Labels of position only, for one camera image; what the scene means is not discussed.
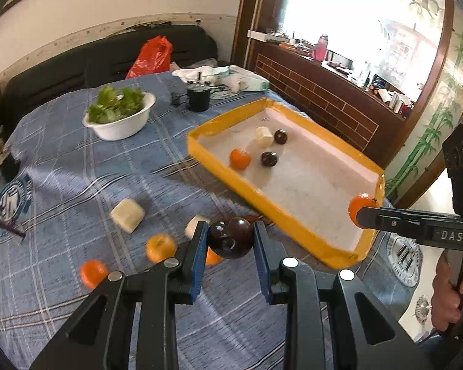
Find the person right hand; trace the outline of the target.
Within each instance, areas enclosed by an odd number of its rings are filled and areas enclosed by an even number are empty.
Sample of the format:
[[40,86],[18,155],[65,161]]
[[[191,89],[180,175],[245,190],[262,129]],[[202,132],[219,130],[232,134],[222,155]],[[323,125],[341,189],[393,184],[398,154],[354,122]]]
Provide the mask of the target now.
[[445,332],[450,324],[456,324],[461,318],[458,309],[463,295],[463,281],[456,291],[451,284],[452,271],[445,253],[442,253],[436,264],[436,275],[433,279],[432,325],[440,332]]

